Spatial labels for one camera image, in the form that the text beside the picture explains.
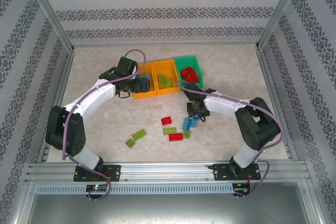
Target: striped wall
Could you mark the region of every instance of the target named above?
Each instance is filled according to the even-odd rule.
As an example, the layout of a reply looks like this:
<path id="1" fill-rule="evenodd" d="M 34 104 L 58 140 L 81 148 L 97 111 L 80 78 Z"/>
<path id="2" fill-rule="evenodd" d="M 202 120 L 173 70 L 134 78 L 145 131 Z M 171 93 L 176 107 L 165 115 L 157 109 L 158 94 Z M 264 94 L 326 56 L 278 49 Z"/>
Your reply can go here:
<path id="1" fill-rule="evenodd" d="M 336 0 L 291 0 L 263 48 L 300 159 L 336 223 Z"/>
<path id="2" fill-rule="evenodd" d="M 50 0 L 74 45 L 257 42 L 279 0 Z"/>
<path id="3" fill-rule="evenodd" d="M 68 53 L 37 0 L 0 0 L 0 223 L 36 161 Z"/>

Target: green bin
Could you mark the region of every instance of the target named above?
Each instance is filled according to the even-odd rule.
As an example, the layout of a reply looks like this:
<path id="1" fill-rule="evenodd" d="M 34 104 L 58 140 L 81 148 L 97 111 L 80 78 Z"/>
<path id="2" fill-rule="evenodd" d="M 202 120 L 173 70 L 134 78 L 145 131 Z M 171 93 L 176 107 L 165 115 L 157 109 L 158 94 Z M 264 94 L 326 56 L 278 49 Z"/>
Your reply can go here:
<path id="1" fill-rule="evenodd" d="M 182 77 L 181 77 L 181 71 L 183 69 L 186 69 L 187 67 L 191 67 L 196 71 L 196 74 L 198 76 L 198 83 L 196 83 L 196 85 L 201 89 L 203 87 L 203 74 L 202 74 L 201 68 L 198 64 L 196 56 L 193 55 L 193 56 L 175 58 L 174 60 L 175 60 L 176 69 L 177 69 L 177 73 L 180 77 L 180 80 L 183 80 Z"/>

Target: light green lego brick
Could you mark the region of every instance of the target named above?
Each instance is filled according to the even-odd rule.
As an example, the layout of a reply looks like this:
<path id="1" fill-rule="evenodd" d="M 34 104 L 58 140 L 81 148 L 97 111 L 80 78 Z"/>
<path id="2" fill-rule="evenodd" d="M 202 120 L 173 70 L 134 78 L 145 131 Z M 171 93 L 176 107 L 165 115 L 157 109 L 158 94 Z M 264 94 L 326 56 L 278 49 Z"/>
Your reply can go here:
<path id="1" fill-rule="evenodd" d="M 173 85 L 173 79 L 172 78 L 167 78 L 166 80 L 166 89 L 171 88 Z"/>
<path id="2" fill-rule="evenodd" d="M 146 131 L 144 129 L 142 129 L 142 130 L 134 133 L 132 136 L 133 136 L 134 141 L 137 141 L 140 138 L 146 136 Z"/>
<path id="3" fill-rule="evenodd" d="M 164 79 L 165 79 L 165 75 L 164 74 L 160 74 L 159 75 L 159 79 L 158 79 L 159 86 L 163 86 L 164 85 Z"/>
<path id="4" fill-rule="evenodd" d="M 131 149 L 131 148 L 133 148 L 133 146 L 135 145 L 135 141 L 129 139 L 129 140 L 126 142 L 126 145 Z"/>
<path id="5" fill-rule="evenodd" d="M 190 131 L 183 131 L 183 137 L 189 138 L 190 137 Z"/>
<path id="6" fill-rule="evenodd" d="M 176 133 L 176 127 L 171 127 L 171 128 L 163 128 L 163 135 L 169 135 Z"/>

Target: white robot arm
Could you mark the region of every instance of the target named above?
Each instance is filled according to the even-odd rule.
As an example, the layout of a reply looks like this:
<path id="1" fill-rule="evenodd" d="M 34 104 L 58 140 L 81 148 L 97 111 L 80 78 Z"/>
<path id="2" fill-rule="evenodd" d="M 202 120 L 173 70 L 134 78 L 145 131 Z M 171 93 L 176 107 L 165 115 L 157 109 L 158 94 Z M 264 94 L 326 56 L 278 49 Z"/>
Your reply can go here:
<path id="1" fill-rule="evenodd" d="M 138 64 L 135 61 L 121 57 L 118 66 L 101 74 L 99 80 L 81 97 L 63 108 L 53 107 L 49 113 L 46 142 L 58 150 L 62 149 L 65 121 L 69 112 L 75 107 L 67 127 L 66 153 L 89 169 L 101 170 L 103 160 L 87 146 L 84 123 L 99 106 L 116 95 L 120 97 L 122 91 L 128 93 L 128 95 L 130 95 L 130 92 L 149 91 L 150 81 L 146 78 L 128 79 L 113 84 L 108 83 L 135 73 L 137 67 Z M 87 95 L 92 89 L 95 89 L 95 91 Z M 85 99 L 77 105 L 77 102 L 84 95 L 86 95 Z"/>
<path id="2" fill-rule="evenodd" d="M 202 92 L 194 83 L 189 83 L 186 88 Z M 231 118 L 236 118 L 244 144 L 231 158 L 230 170 L 238 177 L 254 162 L 261 148 L 280 133 L 280 128 L 267 114 L 241 104 L 241 102 L 250 103 L 270 112 L 269 107 L 261 98 L 234 102 L 221 98 L 221 94 L 216 92 L 216 90 L 208 89 L 204 92 L 211 94 L 211 96 L 184 91 L 191 101 L 191 103 L 187 104 L 188 115 L 189 117 L 198 116 L 203 122 L 205 122 L 205 117 L 210 115 L 210 112 L 218 112 Z"/>

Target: beige floor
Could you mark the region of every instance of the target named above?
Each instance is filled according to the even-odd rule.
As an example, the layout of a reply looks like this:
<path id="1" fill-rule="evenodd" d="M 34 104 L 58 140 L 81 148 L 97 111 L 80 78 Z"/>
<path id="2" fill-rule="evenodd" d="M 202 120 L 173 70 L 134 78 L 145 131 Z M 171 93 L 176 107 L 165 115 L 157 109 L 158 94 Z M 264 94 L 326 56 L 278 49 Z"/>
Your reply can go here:
<path id="1" fill-rule="evenodd" d="M 116 66 L 119 58 L 134 47 L 79 48 L 67 84 L 63 105 L 88 90 L 99 74 Z M 204 75 L 204 89 L 213 88 L 231 97 L 270 98 L 253 45 L 140 46 L 148 61 L 196 55 Z M 142 62 L 136 52 L 132 59 Z M 209 161 L 228 160 L 243 143 L 237 122 L 212 113 L 205 123 L 192 129 L 189 140 L 169 142 L 162 135 L 161 118 L 171 116 L 182 131 L 187 116 L 187 98 L 182 92 L 135 100 L 115 97 L 101 106 L 87 121 L 89 147 L 107 161 Z M 147 136 L 129 149 L 125 142 L 134 132 L 145 129 Z M 288 158 L 283 143 L 260 158 Z M 51 148 L 48 162 L 62 162 L 61 151 Z"/>

